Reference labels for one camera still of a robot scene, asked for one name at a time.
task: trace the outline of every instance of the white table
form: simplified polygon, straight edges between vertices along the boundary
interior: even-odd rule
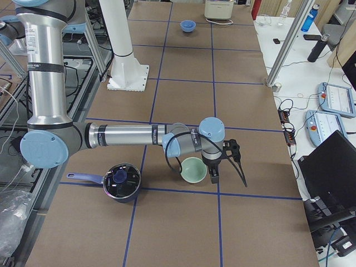
[[[263,53],[264,62],[266,65],[267,72],[270,72],[270,68],[273,66],[275,59],[279,53],[281,44],[275,44],[273,42],[274,38],[278,38],[279,40],[284,40],[288,30],[293,22],[293,18],[287,18],[285,24],[282,26],[278,26],[277,21],[278,17],[271,17],[271,25],[269,26],[261,26],[255,23],[255,28],[258,34],[258,40],[260,43],[261,51]],[[299,32],[298,37],[296,38],[293,47],[288,54],[284,65],[291,64],[293,62],[306,61],[308,58],[310,51],[315,46],[316,41],[306,41],[303,38],[303,34],[320,34],[319,30],[312,24],[310,30],[308,32]],[[331,68],[327,64],[327,59],[330,57],[331,52],[330,49],[326,46],[324,51],[320,56],[325,55],[318,59],[314,63],[306,62],[306,63],[298,63],[293,64],[291,66],[285,66],[281,69],[276,82],[280,82],[282,84],[282,88],[278,93],[274,93],[275,97],[284,99],[292,99],[294,102],[294,107],[305,108],[308,104],[308,99],[310,95],[315,94],[317,92],[317,86],[322,82],[328,82],[335,85],[349,87],[347,83],[342,80],[342,76],[344,72],[341,68],[333,68],[331,74]],[[344,76],[344,80],[349,83],[349,80],[346,76]],[[356,93],[353,90],[353,97],[356,100]],[[276,106],[278,107],[280,104],[280,100],[275,98]],[[291,102],[286,101],[286,103],[282,106],[283,108],[290,107]],[[305,113],[307,110],[316,110],[319,107],[317,96],[311,96],[308,104],[308,108],[305,110],[296,110],[293,109],[289,120],[294,125],[295,129],[299,130],[296,136],[296,144],[297,144],[297,152],[295,156],[296,161],[305,155],[309,155],[314,149],[315,146],[310,141],[308,133],[306,131],[305,126],[303,126],[305,122]],[[356,118],[342,118],[343,124],[345,126],[346,131],[348,132],[356,132]],[[356,146],[356,135],[349,135],[349,141]],[[292,153],[295,151],[295,147],[291,147]],[[308,191],[306,190],[304,180],[299,174],[300,178],[298,179],[299,191],[302,198],[305,200],[309,198]],[[318,255],[318,258],[325,257],[326,252],[324,254]],[[356,262],[356,253],[353,252],[346,257],[340,258],[338,256],[331,256],[329,258],[329,267],[354,267]],[[325,266],[325,261],[320,262],[320,266]]]

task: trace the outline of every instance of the clear plastic bag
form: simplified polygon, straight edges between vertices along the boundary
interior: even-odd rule
[[[32,194],[21,190],[0,193],[0,256],[10,257],[20,244]]]

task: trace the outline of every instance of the bottle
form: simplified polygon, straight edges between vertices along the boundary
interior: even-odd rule
[[[322,50],[327,45],[329,38],[330,38],[329,34],[324,34],[322,36],[322,38],[317,42],[317,44],[311,50],[311,53],[308,57],[309,62],[315,62],[318,59],[318,57],[322,53]]]
[[[320,5],[315,4],[313,5],[313,8],[309,12],[308,16],[306,17],[303,26],[301,27],[301,30],[303,32],[309,31],[310,26],[312,25],[313,21],[317,17],[318,10],[319,10]]]
[[[278,25],[282,26],[284,24],[285,19],[288,16],[288,13],[290,11],[290,7],[291,7],[291,2],[292,0],[288,0],[287,4],[285,5],[285,7],[282,9],[282,12],[279,15],[279,20],[278,20]]]

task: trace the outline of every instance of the computer monitor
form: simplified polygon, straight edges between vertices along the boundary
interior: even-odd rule
[[[356,148],[339,131],[298,161],[311,197],[319,196],[331,213],[356,206]],[[356,244],[356,218],[341,221]]]

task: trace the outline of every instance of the black cylinder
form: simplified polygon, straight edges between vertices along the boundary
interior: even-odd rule
[[[317,44],[311,50],[311,53],[308,57],[309,62],[317,61],[318,57],[322,53],[322,50],[327,45],[330,35],[324,34],[322,38],[317,42]]]

